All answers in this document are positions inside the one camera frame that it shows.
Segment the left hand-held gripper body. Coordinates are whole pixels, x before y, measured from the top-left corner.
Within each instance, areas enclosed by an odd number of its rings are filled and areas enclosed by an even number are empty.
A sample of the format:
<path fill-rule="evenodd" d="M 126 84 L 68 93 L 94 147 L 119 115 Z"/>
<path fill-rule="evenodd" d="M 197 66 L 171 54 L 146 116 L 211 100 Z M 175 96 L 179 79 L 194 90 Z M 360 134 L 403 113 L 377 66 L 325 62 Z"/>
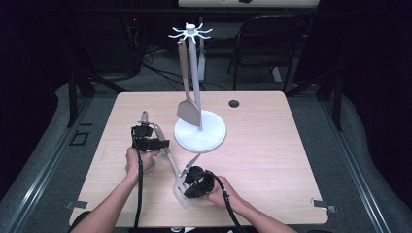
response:
<path fill-rule="evenodd" d="M 131 128 L 132 147 L 139 151 L 154 149 L 154 143 L 151 138 L 154 129 L 148 121 L 141 120 L 137 125 Z"/>

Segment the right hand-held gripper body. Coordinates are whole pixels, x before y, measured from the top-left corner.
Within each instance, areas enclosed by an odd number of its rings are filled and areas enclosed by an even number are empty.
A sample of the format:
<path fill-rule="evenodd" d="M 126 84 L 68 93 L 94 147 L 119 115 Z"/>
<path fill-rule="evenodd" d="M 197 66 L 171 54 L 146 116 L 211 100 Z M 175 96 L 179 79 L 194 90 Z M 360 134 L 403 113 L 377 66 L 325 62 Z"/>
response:
<path fill-rule="evenodd" d="M 214 188 L 214 175 L 199 166 L 195 166 L 195 161 L 200 157 L 200 153 L 196 155 L 185 167 L 181 173 L 184 177 L 184 183 L 187 189 L 198 190 L 201 195 L 211 192 Z"/>

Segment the pink slotted spatula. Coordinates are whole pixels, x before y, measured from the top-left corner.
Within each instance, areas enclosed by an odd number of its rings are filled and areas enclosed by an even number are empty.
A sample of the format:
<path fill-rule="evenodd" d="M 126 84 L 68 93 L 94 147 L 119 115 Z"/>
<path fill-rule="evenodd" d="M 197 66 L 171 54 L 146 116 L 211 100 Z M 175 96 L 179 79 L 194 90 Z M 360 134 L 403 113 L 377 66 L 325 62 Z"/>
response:
<path fill-rule="evenodd" d="M 172 169 L 174 171 L 175 174 L 175 182 L 174 182 L 174 186 L 173 186 L 173 193 L 176 197 L 176 199 L 179 201 L 179 203 L 181 204 L 181 206 L 185 209 L 193 206 L 196 202 L 195 199 L 189 199 L 187 198 L 184 193 L 187 189 L 184 180 L 185 177 L 181 174 L 181 172 L 178 169 L 178 166 L 174 160 L 174 157 L 170 151 L 170 148 L 166 147 L 164 148 L 164 151 L 171 163 Z"/>

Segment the pink solid spatula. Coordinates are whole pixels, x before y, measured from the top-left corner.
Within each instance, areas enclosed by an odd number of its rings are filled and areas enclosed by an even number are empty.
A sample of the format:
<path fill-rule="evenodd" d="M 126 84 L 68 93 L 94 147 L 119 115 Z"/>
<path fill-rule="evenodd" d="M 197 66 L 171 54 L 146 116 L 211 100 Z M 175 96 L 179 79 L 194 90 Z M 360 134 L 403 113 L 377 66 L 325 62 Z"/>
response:
<path fill-rule="evenodd" d="M 178 41 L 178 52 L 184 84 L 185 100 L 178 105 L 177 117 L 191 125 L 200 126 L 200 112 L 189 94 L 189 65 L 187 46 L 184 39 Z"/>

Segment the white utensil stand with hooks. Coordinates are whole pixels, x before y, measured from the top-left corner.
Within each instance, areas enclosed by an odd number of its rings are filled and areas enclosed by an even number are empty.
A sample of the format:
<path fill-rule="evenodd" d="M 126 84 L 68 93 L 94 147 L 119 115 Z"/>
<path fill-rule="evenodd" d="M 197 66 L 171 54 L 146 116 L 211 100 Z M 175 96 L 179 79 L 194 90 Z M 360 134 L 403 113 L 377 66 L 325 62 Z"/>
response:
<path fill-rule="evenodd" d="M 189 94 L 200 112 L 200 126 L 191 125 L 178 118 L 174 136 L 177 143 L 185 150 L 205 153 L 219 147 L 226 136 L 224 120 L 211 111 L 203 110 L 201 106 L 200 78 L 204 77 L 205 58 L 203 54 L 197 55 L 197 43 L 204 45 L 208 39 L 209 30 L 202 30 L 203 24 L 198 26 L 186 23 L 184 29 L 174 28 L 176 35 L 170 38 L 184 39 L 187 46 L 189 65 Z"/>

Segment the person's right hand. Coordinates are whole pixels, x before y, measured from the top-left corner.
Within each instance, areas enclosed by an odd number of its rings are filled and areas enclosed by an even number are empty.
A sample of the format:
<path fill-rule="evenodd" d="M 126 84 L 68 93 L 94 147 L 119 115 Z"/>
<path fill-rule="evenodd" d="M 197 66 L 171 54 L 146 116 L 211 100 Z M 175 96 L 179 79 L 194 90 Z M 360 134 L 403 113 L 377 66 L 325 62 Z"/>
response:
<path fill-rule="evenodd" d="M 222 208 L 225 208 L 226 203 L 229 203 L 233 210 L 236 210 L 241 204 L 240 196 L 228 179 L 223 176 L 218 176 L 214 189 L 205 195 L 205 199 Z"/>

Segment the person's left hand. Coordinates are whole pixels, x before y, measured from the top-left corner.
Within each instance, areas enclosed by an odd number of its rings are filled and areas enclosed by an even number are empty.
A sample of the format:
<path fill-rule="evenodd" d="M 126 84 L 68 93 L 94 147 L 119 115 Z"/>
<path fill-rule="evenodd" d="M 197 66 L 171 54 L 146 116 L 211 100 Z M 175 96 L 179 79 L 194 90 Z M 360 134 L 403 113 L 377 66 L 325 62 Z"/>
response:
<path fill-rule="evenodd" d="M 160 154 L 159 150 L 138 151 L 130 147 L 126 152 L 126 178 L 138 183 L 139 176 L 154 166 L 155 157 Z"/>

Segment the grey tape piece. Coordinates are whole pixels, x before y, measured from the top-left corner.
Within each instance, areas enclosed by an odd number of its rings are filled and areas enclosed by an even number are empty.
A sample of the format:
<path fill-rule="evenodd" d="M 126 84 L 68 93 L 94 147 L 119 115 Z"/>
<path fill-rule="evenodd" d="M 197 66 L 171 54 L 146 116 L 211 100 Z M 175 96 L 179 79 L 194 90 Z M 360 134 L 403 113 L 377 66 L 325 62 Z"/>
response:
<path fill-rule="evenodd" d="M 334 205 L 329 205 L 327 201 L 311 199 L 311 204 L 316 208 L 321 208 L 327 213 L 336 213 L 337 208 Z"/>
<path fill-rule="evenodd" d="M 75 208 L 84 209 L 87 205 L 85 201 L 68 201 L 65 205 L 66 209 L 74 210 Z"/>

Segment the black folding chair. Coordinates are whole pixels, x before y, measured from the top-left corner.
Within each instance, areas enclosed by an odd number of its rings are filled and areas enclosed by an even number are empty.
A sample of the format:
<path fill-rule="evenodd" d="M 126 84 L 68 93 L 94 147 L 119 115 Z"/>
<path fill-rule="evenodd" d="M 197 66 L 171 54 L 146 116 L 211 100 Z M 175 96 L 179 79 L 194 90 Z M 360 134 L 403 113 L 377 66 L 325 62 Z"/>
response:
<path fill-rule="evenodd" d="M 281 80 L 285 91 L 296 44 L 308 26 L 308 19 L 295 15 L 260 15 L 245 21 L 235 38 L 234 52 L 227 68 L 227 73 L 234 68 L 233 89 L 237 89 L 240 68 L 286 67 L 286 76 Z"/>

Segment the black frame leg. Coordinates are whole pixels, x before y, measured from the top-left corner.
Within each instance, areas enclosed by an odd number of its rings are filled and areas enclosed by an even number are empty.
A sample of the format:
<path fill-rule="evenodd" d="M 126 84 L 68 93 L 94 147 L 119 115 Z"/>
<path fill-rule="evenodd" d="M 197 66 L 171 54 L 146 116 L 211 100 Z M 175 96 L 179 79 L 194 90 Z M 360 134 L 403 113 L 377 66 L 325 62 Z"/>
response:
<path fill-rule="evenodd" d="M 316 98 L 319 101 L 326 101 L 330 95 L 332 98 L 332 122 L 338 131 L 342 130 L 341 126 L 341 107 L 342 107 L 342 84 L 343 76 L 339 71 L 327 71 L 318 77 L 303 82 L 297 87 L 292 88 L 286 92 L 288 97 L 295 96 L 297 93 L 309 88 L 315 83 L 320 83 L 321 86 L 316 92 Z"/>
<path fill-rule="evenodd" d="M 74 70 L 68 77 L 68 93 L 69 93 L 69 121 L 67 126 L 71 127 L 78 118 L 78 93 L 86 98 L 92 98 L 95 94 L 95 89 L 92 82 L 98 82 L 113 90 L 116 93 L 125 92 L 125 89 L 116 84 L 104 79 L 102 76 L 88 69 Z"/>

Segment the metal floor rail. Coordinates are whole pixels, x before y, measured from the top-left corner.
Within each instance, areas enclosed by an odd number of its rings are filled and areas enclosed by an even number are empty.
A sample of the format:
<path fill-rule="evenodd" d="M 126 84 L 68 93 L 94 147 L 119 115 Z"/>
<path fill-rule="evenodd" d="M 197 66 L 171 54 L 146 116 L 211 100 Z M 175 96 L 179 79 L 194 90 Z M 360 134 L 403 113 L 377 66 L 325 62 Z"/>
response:
<path fill-rule="evenodd" d="M 369 185 L 363 175 L 363 172 L 354 157 L 352 150 L 345 138 L 345 135 L 342 131 L 339 131 L 335 126 L 335 123 L 332 118 L 332 109 L 328 102 L 321 101 L 320 106 L 326 116 L 333 135 L 337 139 L 342 151 L 343 151 L 343 160 L 346 164 L 347 170 L 351 176 L 351 179 L 356 187 L 356 190 L 359 194 L 359 197 L 362 201 L 362 204 L 370 218 L 370 221 L 376 231 L 376 233 L 392 233 L 388 223 L 386 222 L 380 207 L 376 202 L 376 198 L 371 192 Z"/>
<path fill-rule="evenodd" d="M 68 127 L 69 104 L 59 101 L 40 142 L 0 201 L 0 233 L 21 232 L 48 186 L 69 140 L 75 134 L 78 121 L 86 114 L 91 102 L 90 98 L 80 101 L 78 116 Z"/>

